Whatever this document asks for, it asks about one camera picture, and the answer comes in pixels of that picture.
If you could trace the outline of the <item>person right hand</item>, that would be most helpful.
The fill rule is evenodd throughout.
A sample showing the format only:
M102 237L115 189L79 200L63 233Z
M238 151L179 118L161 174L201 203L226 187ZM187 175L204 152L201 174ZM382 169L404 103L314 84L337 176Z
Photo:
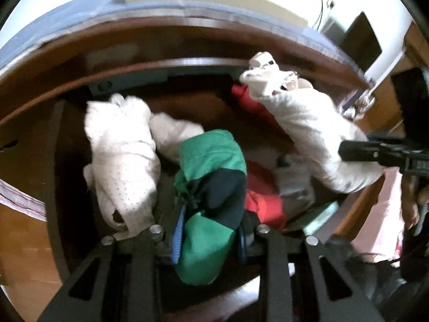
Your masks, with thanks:
M401 180L401 212L406 230L418 224L418 207L428 203L428 185L420 187L418 176L403 174Z

